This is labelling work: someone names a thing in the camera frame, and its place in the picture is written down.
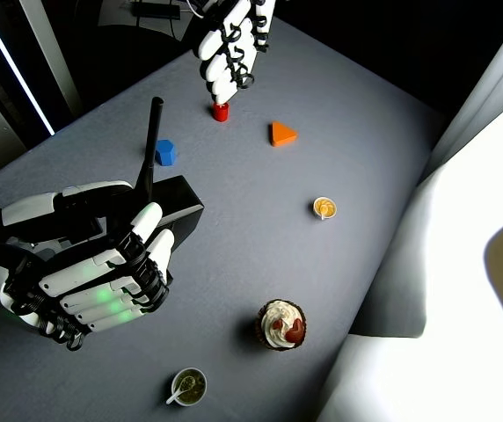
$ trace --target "light strip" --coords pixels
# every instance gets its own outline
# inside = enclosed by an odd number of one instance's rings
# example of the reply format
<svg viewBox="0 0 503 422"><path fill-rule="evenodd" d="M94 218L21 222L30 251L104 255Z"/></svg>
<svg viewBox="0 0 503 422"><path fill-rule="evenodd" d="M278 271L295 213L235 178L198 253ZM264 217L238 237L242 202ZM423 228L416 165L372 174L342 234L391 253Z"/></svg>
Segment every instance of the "light strip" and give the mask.
<svg viewBox="0 0 503 422"><path fill-rule="evenodd" d="M17 69L17 65L11 58L9 51L7 51L7 48L4 45L4 42L0 38L0 50L2 51L2 54L5 57L5 60L9 64L11 70L13 71L13 74L21 84L21 88L23 88L23 91L25 91L26 96L29 98L29 101L31 101L31 104L34 107L34 110L37 112L39 115L40 119L44 123L44 126L47 128L47 131L50 133L50 135L54 135L55 131L52 129L52 126L50 126L50 123L48 123L47 117L44 115L42 110L40 109L39 103L37 103L37 100L34 98L33 93L29 89L29 86L26 84L25 79L23 79L23 76L21 75L21 72L19 72L19 69Z"/></svg>

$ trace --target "chocolate cupcake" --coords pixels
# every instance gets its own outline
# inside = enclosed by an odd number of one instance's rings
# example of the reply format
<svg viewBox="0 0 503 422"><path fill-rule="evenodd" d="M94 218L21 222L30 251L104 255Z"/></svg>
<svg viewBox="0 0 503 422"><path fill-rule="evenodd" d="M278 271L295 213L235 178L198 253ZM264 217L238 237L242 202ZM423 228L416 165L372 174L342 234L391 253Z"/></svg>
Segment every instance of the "chocolate cupcake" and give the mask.
<svg viewBox="0 0 503 422"><path fill-rule="evenodd" d="M255 321L255 333L261 344L284 352L300 346L306 336L306 317L292 302L275 299L266 303Z"/></svg>

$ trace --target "orange block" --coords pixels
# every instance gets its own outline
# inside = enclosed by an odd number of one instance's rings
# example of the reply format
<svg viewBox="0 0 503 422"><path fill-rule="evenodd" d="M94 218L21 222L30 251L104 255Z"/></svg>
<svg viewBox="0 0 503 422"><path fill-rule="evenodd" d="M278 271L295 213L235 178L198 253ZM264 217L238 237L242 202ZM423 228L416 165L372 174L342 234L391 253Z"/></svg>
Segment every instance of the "orange block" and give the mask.
<svg viewBox="0 0 503 422"><path fill-rule="evenodd" d="M294 129L286 127L278 121L274 121L271 124L271 144L274 147L280 147L281 145L294 142L296 138L298 138L298 132Z"/></svg>

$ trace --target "robotic hand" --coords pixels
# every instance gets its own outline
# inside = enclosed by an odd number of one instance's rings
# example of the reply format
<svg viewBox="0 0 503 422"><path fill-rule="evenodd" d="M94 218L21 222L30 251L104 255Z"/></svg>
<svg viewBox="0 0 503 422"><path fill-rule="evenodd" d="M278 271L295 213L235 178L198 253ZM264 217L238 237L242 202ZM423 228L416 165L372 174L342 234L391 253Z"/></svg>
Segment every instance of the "robotic hand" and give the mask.
<svg viewBox="0 0 503 422"><path fill-rule="evenodd" d="M209 0L200 8L209 30L197 55L216 104L228 102L253 83L257 53L268 48L274 7L275 0Z"/></svg>
<svg viewBox="0 0 503 422"><path fill-rule="evenodd" d="M163 211L150 201L162 104L152 101L136 188L73 186L0 209L0 304L72 351L86 334L153 312L168 295L175 239L157 229Z"/></svg>

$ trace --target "green soup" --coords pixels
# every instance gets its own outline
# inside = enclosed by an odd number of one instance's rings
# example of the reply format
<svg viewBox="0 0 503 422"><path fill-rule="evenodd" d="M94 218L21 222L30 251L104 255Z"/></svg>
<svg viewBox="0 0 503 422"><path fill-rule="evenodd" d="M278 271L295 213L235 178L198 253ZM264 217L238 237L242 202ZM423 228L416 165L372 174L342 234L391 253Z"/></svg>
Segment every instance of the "green soup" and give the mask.
<svg viewBox="0 0 503 422"><path fill-rule="evenodd" d="M179 385L181 385L181 382L183 381L183 378L189 375L195 379L195 386L189 391L179 395L178 400L184 404L193 404L198 401L203 394L205 394L205 379L200 372L197 372L194 369L187 369L187 371L183 371L181 375L178 376L178 380L175 381L175 389L178 389Z"/></svg>

